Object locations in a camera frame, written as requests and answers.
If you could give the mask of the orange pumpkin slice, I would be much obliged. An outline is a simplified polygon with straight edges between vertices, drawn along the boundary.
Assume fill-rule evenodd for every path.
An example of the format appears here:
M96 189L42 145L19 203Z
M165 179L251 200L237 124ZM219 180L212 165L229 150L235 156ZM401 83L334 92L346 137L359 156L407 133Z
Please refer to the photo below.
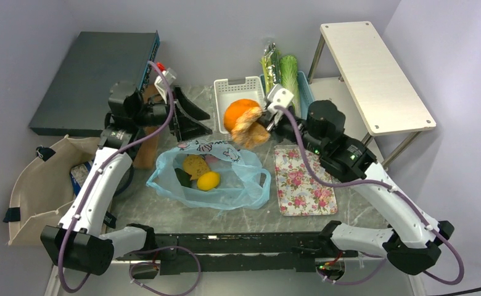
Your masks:
M239 99L231 103L223 115L223 126L232 140L246 149L266 143L270 133L257 122L263 110L257 101Z

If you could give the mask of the brown potato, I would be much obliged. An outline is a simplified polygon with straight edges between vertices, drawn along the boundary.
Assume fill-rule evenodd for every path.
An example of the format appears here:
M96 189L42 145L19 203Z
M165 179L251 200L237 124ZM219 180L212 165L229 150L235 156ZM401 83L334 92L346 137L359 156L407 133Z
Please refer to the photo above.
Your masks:
M202 175L211 171L200 155L188 155L183 161L183 170L190 175L190 180L199 179Z

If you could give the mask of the green celery stalks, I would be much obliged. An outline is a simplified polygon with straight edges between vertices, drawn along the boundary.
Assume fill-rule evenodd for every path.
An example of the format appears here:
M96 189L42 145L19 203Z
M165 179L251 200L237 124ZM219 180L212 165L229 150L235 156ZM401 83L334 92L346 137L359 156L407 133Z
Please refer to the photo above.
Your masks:
M261 58L261 65L263 68L265 91L268 94L274 87L274 64L270 57L264 55Z

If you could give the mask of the green napa cabbage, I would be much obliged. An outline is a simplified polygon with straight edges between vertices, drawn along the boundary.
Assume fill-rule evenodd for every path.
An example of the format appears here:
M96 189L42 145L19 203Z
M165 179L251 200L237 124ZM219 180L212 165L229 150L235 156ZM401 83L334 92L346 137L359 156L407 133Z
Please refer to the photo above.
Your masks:
M301 115L300 91L298 87L298 61L294 55L285 55L279 61L281 84L293 95L292 106L296 116Z

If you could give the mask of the dark green cucumber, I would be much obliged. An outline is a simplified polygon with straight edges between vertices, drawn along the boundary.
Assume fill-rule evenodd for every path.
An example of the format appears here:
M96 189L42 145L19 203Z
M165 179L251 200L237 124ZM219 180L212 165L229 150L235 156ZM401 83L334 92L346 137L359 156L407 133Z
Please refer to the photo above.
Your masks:
M183 187L192 187L192 180L191 180L191 175L189 173L186 173L183 169L181 168L175 168L174 169L176 173L176 177Z

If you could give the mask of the yellow lemon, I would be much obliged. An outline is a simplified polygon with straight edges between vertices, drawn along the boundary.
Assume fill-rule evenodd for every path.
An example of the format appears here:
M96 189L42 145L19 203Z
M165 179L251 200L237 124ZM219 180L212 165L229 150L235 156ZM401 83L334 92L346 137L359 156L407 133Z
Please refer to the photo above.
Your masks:
M197 188L201 191L209 191L216 188L221 181L221 176L215 171L209 171L197 180Z

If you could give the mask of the light blue printed grocery bag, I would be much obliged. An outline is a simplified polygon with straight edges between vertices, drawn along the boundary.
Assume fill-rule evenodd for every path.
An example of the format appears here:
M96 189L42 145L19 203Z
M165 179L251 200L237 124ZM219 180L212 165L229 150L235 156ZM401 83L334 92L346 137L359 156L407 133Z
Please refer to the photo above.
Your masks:
M175 168L183 169L188 155L200 155L212 171L220 174L219 185L209 191L180 185ZM258 209L269 201L271 174L263 168L258 156L236 149L227 141L187 141L161 153L156 168L146 182L159 196L177 200L187 207L234 210Z

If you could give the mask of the green chives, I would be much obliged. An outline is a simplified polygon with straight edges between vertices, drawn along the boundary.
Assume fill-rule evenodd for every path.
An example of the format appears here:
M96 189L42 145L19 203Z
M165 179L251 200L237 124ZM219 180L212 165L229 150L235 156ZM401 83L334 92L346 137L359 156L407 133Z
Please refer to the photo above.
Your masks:
M263 56L270 57L274 64L274 85L281 84L280 55L276 43L270 41L265 46Z

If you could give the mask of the blue packaged item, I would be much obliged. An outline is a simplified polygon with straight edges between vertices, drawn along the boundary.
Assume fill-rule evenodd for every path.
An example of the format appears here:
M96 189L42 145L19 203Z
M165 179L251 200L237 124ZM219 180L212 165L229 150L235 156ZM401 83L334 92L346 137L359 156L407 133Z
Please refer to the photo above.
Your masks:
M91 170L93 165L92 161L81 163L77 166L72 167L70 170L70 180L72 183L73 193L75 197L81 191L81 188L86 181L86 178L89 175L89 171Z

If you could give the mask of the beige canvas tote bag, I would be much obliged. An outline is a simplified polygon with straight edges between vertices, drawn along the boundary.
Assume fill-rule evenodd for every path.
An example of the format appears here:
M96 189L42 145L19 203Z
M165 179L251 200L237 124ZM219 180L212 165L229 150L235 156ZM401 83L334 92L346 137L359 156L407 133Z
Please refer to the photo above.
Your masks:
M39 246L47 225L56 226L72 205L71 169L92 160L99 138L65 136L50 147L36 148L36 158L15 182L4 222L9 246Z

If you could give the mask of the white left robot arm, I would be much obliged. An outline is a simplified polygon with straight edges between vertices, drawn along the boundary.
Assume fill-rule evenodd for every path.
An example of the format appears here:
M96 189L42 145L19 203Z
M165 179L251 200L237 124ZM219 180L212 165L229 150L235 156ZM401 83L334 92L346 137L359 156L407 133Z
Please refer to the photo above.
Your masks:
M152 227L131 223L102 234L105 214L118 184L146 140L143 128L168 127L178 141L209 135L202 124L210 115L189 101L181 88L170 88L165 103L144 102L134 83L117 82L110 88L110 111L105 118L93 165L75 201L57 226L45 226L40 239L58 268L101 275L112 260L128 253L150 258L157 242Z

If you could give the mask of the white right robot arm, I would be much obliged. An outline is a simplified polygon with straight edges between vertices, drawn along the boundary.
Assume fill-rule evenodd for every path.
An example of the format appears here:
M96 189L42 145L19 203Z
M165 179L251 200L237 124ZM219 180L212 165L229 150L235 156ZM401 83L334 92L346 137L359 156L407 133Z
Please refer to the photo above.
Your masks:
M320 253L356 251L385 258L406 274L428 272L441 255L441 245L448 245L454 226L431 218L397 188L373 152L345 134L345 120L331 101L311 103L303 120L275 105L264 109L260 118L278 139L296 142L302 156L315 154L336 179L334 187L352 187L388 222L385 229L369 229L330 221L318 235Z

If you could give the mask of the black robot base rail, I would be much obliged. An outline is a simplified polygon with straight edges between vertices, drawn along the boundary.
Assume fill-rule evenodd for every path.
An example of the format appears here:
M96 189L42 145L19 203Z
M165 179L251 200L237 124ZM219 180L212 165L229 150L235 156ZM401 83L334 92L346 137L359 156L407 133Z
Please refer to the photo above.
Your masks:
M327 261L343 263L356 251L338 253L319 240L318 232L169 233L155 235L159 251L128 252L120 261L156 260L160 274L294 270L314 273Z

